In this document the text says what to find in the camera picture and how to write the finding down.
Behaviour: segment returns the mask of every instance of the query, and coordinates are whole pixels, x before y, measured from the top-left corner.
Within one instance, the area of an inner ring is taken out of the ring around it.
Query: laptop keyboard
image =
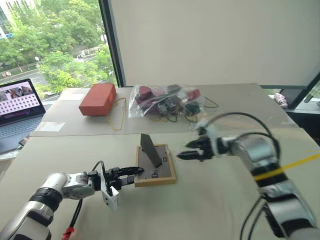
[[[16,122],[7,126],[0,127],[0,139],[7,138],[13,135],[24,132],[33,131],[41,122],[41,117]]]

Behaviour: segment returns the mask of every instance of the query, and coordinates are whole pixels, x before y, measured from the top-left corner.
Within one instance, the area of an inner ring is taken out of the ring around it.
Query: road
[[[43,84],[47,85],[48,82],[45,79],[45,76],[43,76],[38,69],[23,72],[14,76],[7,76],[3,79],[0,80],[0,84],[7,84],[7,83],[12,83],[16,82],[19,80],[24,80],[24,79],[31,79],[33,85],[35,84]]]

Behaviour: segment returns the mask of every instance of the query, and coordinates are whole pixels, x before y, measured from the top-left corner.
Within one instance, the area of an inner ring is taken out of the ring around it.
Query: red connector
[[[65,233],[63,234],[63,237],[61,240],[69,240],[71,234],[75,231],[73,227],[69,227],[65,230]]]

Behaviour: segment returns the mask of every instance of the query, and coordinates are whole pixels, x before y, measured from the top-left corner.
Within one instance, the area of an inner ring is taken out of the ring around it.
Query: building
[[[0,0],[0,39],[12,37],[12,34],[6,28],[6,24],[11,21],[11,11],[15,6],[18,8],[23,6],[34,8],[37,3],[37,0]]]

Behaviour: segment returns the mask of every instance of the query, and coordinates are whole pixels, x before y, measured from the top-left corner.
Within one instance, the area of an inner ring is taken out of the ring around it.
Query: yellow tape
[[[267,172],[267,173],[263,173],[263,174],[260,174],[260,175],[256,175],[254,176],[254,180],[256,181],[259,181],[259,180],[263,180],[263,179],[267,179],[267,178],[270,178],[270,177],[273,177],[273,176],[276,176],[276,175],[279,175],[279,174],[282,174],[284,172],[284,170],[286,169],[290,169],[290,168],[293,168],[293,167],[296,167],[296,166],[299,166],[301,164],[305,164],[311,160],[314,160],[316,158],[320,157],[320,154],[316,154],[316,155],[313,155],[313,156],[309,156],[309,157],[306,157],[304,159],[301,159],[299,161],[296,161],[294,163],[290,163],[288,165],[285,165],[283,167],[280,167],[276,170],[273,170],[273,171],[270,171],[270,172]]]

